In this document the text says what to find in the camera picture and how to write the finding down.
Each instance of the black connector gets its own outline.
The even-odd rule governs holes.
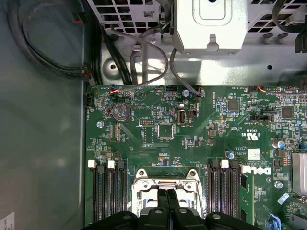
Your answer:
[[[94,98],[90,92],[85,94],[85,107],[92,108],[94,106]]]
[[[169,85],[165,87],[165,92],[177,92],[178,86],[175,85]]]

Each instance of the white label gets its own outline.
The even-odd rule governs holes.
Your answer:
[[[260,160],[260,149],[249,149],[248,159],[249,160]]]
[[[0,220],[0,230],[14,230],[15,229],[15,212],[12,212],[7,217]]]
[[[277,202],[278,202],[279,204],[282,205],[289,197],[290,197],[289,194],[284,193],[284,194],[278,199]]]

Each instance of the screw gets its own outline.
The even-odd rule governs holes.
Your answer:
[[[276,181],[274,184],[274,187],[277,189],[281,189],[283,188],[283,183],[281,183],[280,181]]]
[[[187,211],[185,209],[183,209],[183,208],[179,209],[179,212],[182,213],[182,214],[187,213]]]
[[[213,219],[221,219],[221,216],[220,216],[220,215],[217,215],[217,214],[213,214],[213,215],[212,215],[212,218],[213,218]]]
[[[184,91],[182,91],[182,95],[184,97],[188,97],[190,95],[190,92],[188,90],[184,90]]]
[[[154,44],[156,41],[157,41],[157,39],[155,38],[155,36],[152,36],[152,37],[150,38],[150,42],[151,42],[152,44]]]
[[[103,121],[98,121],[96,125],[97,125],[98,128],[102,128],[104,126],[104,124],[105,123]]]

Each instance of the chipset chip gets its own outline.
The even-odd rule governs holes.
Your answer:
[[[292,108],[282,108],[282,118],[292,118]]]
[[[239,101],[238,100],[228,101],[228,111],[239,111]]]
[[[208,134],[209,134],[210,137],[215,137],[216,136],[216,130],[210,129]]]

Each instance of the black cable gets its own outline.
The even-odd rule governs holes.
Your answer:
[[[164,9],[164,19],[165,23],[168,24],[171,21],[171,3],[170,0],[155,0]]]
[[[175,55],[176,55],[177,50],[173,49],[173,52],[171,54],[171,57],[169,59],[169,67],[173,73],[173,75],[191,92],[194,93],[196,95],[199,95],[200,93],[198,91],[196,91],[191,85],[189,85],[184,79],[182,79],[178,73],[175,70],[175,66],[174,66],[174,60],[175,60]]]
[[[279,15],[280,11],[282,10],[282,8],[283,8],[283,6],[286,2],[287,2],[287,0],[277,0],[277,2],[275,3],[275,5],[273,7],[273,11],[272,11],[273,22],[282,31],[285,31],[287,33],[300,33],[306,27],[305,24],[284,26],[284,25],[280,25],[280,23],[278,21],[278,15]]]
[[[158,32],[161,32],[161,29],[159,27],[152,27],[146,30],[144,33],[142,33],[140,38],[144,39]],[[138,73],[135,68],[135,58],[137,57],[138,53],[139,53],[138,51],[132,51],[131,56],[130,56],[131,79],[134,85],[138,84]]]
[[[20,7],[19,0],[9,0],[8,1],[8,21],[9,21],[9,27],[11,30],[11,33],[14,37],[14,40],[20,50],[24,53],[24,55],[33,62],[36,66],[44,69],[47,72],[51,72],[53,75],[69,80],[84,80],[88,81],[88,77],[86,75],[82,74],[76,74],[76,73],[69,73],[69,72],[62,72],[58,69],[55,69],[51,67],[49,64],[41,60],[35,52],[30,48],[30,46],[27,44],[21,25],[19,23],[19,15],[18,10]]]
[[[104,43],[113,61],[115,62],[115,65],[118,68],[118,71],[121,75],[124,85],[132,85],[130,73],[129,73],[129,70],[128,70],[128,67],[126,65],[124,58],[122,57],[120,52],[117,50],[116,46],[114,45],[109,35],[106,33],[104,27],[101,27],[101,33],[102,33]]]
[[[22,28],[23,28],[23,32],[24,32],[24,36],[26,38],[27,43],[29,44],[29,46],[34,50],[34,52],[36,52],[36,54],[38,56],[40,56],[45,62],[49,63],[51,66],[64,70],[64,71],[81,71],[82,68],[81,67],[69,67],[69,66],[64,66],[60,63],[57,63],[56,61],[54,61],[53,59],[49,58],[47,55],[45,55],[39,48],[37,48],[30,40],[30,36],[29,36],[29,23],[31,21],[31,18],[33,17],[33,15],[39,11],[41,8],[44,7],[49,7],[49,6],[56,6],[56,5],[61,5],[63,6],[69,15],[71,15],[71,12],[65,7],[64,3],[60,0],[54,0],[54,1],[43,1],[39,4],[37,4],[35,7],[33,7],[31,9],[31,11],[26,15],[25,19],[22,22]]]
[[[100,25],[98,23],[94,24],[93,28],[93,46],[92,46],[92,60],[93,60],[93,77],[95,78],[98,85],[103,85],[102,74],[101,74],[101,45],[102,45],[102,36]]]

